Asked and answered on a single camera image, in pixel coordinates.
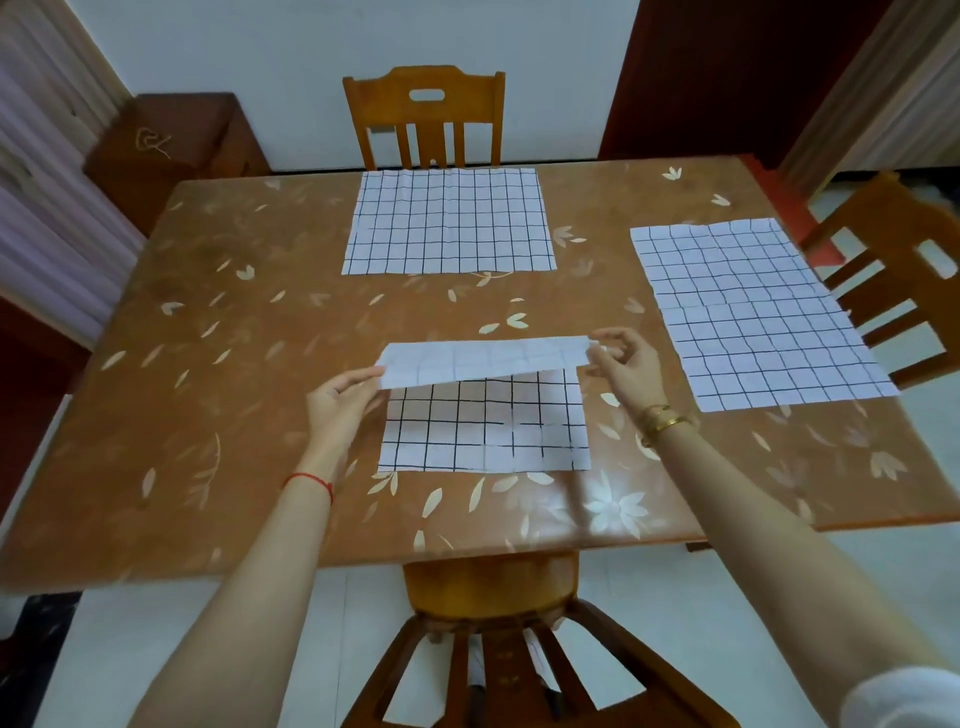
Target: wooden cabinet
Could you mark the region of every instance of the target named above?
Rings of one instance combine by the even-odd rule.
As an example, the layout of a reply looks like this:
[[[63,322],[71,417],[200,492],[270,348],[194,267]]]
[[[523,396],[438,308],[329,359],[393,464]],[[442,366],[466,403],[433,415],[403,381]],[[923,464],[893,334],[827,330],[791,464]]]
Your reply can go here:
[[[148,93],[131,99],[87,157],[84,171],[148,236],[179,182],[271,174],[232,93]]]

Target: white wall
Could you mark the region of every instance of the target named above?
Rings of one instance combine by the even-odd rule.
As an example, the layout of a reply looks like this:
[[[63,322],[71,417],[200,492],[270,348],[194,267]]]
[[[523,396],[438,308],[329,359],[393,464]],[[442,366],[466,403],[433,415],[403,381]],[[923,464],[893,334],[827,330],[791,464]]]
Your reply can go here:
[[[593,158],[638,1],[68,0],[131,92],[236,93],[276,170],[362,166],[342,78],[422,63],[506,71],[504,160]]]

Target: gold bangle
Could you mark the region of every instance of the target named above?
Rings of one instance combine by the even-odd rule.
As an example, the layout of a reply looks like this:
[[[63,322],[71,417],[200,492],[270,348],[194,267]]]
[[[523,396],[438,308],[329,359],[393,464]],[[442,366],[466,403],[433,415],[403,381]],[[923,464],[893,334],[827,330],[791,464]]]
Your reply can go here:
[[[657,422],[657,419],[659,419],[662,415],[665,415],[666,417],[660,422]],[[668,427],[672,427],[673,425],[689,422],[690,420],[683,415],[678,415],[676,412],[670,410],[669,407],[666,407],[655,415],[655,420],[653,422],[643,428],[643,437],[640,439],[640,444],[645,448],[651,448],[653,446],[654,435],[663,432]]]
[[[664,412],[670,409],[669,404],[651,404],[649,407],[643,409],[640,412],[640,416],[637,418],[639,421],[640,429],[644,432],[647,428],[656,421],[657,417]]]

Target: red door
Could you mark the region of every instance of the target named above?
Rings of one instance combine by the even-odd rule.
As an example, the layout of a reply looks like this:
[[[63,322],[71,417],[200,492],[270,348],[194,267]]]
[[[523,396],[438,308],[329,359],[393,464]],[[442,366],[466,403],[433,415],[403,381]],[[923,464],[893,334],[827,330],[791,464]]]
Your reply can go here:
[[[640,0],[601,159],[776,168],[891,0]]]

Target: table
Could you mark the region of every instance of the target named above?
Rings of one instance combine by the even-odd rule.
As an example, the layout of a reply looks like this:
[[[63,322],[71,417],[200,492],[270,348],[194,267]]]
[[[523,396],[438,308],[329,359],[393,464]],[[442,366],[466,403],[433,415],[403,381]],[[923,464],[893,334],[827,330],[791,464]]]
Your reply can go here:
[[[679,180],[662,175],[669,166],[683,168]],[[630,228],[774,216],[738,159],[538,172],[564,243],[559,270],[489,280],[341,276],[359,173],[182,184],[22,504],[0,585],[37,592],[228,571],[298,460],[305,392],[373,363],[389,342],[477,338],[518,311],[529,328],[501,326],[492,338],[638,328],[660,351],[675,406],[817,528],[960,520],[960,498],[896,399],[693,411]],[[714,194],[731,204],[712,204]],[[385,413],[369,416],[320,565],[702,539],[656,455],[602,398],[607,384],[580,380],[593,470],[549,482],[488,474],[478,489],[477,473],[401,472],[395,491],[373,478]]]

